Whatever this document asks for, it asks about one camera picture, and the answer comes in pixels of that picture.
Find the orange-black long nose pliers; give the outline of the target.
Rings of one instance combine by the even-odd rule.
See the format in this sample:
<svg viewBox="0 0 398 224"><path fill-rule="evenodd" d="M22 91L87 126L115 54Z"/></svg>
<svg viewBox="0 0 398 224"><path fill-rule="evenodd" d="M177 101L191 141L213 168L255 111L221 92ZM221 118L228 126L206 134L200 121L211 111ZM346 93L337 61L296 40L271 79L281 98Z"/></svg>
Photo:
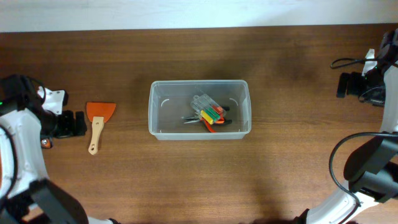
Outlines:
<svg viewBox="0 0 398 224"><path fill-rule="evenodd" d="M213 123L215 123L218 120L225 119L226 123L222 124L222 125L228 125L228 124L231 124L233 122L231 119L226 119L225 118L225 114L229 110L230 110L229 106L212 105L209 108L204 109L203 113L201 113L201 111L200 111L199 113L197 113L194 116L185 117L185 118L182 118L182 119L184 120L185 124L200 122L201 118L204 118L210 124L213 124Z"/></svg>

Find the clear plastic container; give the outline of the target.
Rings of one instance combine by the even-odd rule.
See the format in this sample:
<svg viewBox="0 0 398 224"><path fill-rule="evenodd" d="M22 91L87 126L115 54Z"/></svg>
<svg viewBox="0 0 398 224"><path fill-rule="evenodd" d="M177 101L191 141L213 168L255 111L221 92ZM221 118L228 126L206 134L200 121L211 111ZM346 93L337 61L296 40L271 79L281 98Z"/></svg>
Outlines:
<svg viewBox="0 0 398 224"><path fill-rule="evenodd" d="M233 122L212 126L200 121L185 124L182 118L197 113L190 106L195 95L207 94L220 106L229 106L225 118ZM251 99L244 80L175 80L152 83L148 108L149 132L158 140L242 139L251 131Z"/></svg>

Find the clear screwdriver set case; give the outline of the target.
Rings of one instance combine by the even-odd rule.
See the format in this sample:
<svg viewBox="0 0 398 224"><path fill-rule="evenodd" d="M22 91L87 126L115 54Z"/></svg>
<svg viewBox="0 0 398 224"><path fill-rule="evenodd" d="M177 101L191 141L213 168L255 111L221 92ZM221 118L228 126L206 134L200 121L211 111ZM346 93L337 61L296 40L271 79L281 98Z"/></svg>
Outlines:
<svg viewBox="0 0 398 224"><path fill-rule="evenodd" d="M210 125L221 123L226 114L226 110L207 94L195 95L190 106Z"/></svg>

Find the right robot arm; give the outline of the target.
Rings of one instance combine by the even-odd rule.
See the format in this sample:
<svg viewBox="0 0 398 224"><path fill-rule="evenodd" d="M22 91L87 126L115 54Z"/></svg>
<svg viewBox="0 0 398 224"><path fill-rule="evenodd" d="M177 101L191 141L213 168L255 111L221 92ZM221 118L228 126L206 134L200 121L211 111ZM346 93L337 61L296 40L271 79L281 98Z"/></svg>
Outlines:
<svg viewBox="0 0 398 224"><path fill-rule="evenodd" d="M349 223L362 211L397 199L397 31L386 32L379 51L369 49L365 58L339 58L330 65L332 69L363 64L362 72L342 73L336 95L344 98L353 95L362 103L384 109L381 129L343 138L333 148L328 169L337 186L325 201L306 209L294 218L294 223ZM333 171L337 150L347 141L370 137L370 140L353 151L343 171L344 182L339 182Z"/></svg>

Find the orange socket bit holder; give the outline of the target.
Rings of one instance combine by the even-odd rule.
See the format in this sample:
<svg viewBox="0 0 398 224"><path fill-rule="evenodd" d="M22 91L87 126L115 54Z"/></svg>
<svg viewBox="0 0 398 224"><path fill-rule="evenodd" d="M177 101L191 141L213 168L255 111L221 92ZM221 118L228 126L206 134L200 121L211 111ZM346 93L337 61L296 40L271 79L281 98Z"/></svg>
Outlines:
<svg viewBox="0 0 398 224"><path fill-rule="evenodd" d="M53 147L52 138L42 139L40 143L42 149L51 149Z"/></svg>

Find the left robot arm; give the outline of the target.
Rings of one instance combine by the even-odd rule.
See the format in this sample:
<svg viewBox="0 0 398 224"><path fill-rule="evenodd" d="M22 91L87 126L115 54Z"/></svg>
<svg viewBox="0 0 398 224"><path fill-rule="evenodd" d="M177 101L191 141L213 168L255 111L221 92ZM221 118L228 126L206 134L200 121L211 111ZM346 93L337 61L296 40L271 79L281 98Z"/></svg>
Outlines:
<svg viewBox="0 0 398 224"><path fill-rule="evenodd" d="M46 170L43 149L53 139L84 136L82 111L63 110L65 90L49 90L25 75L1 79L1 223L101 223L81 203L55 185Z"/></svg>

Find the small red-handled pliers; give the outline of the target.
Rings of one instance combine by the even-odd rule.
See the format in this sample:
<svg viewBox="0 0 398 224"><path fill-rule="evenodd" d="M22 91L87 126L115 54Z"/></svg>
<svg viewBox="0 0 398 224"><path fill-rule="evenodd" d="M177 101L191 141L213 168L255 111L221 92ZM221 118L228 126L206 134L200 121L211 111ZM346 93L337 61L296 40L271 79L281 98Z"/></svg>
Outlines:
<svg viewBox="0 0 398 224"><path fill-rule="evenodd" d="M215 123L213 123L213 124L210 124L207 120L205 120L204 118L201 118L200 119L200 121L202 121L204 124L205 124L205 127L207 128L207 130L209 131L209 132L211 132L211 133L215 133L215 130L212 128L212 126L214 126L214 125L218 125L218 126L221 126L222 124L225 124L226 123L226 120L225 119L221 119L221 120L218 120L218 121L216 121Z"/></svg>

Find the orange scraper wooden handle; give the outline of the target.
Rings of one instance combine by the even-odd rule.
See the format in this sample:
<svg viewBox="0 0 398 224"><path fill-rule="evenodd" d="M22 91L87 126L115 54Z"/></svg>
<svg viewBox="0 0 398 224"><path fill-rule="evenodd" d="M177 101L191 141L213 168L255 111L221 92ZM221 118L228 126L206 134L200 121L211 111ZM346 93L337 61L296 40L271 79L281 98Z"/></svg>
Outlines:
<svg viewBox="0 0 398 224"><path fill-rule="evenodd" d="M95 155L98 152L101 132L104 124L112 117L116 103L87 102L86 114L91 122L91 141L88 152Z"/></svg>

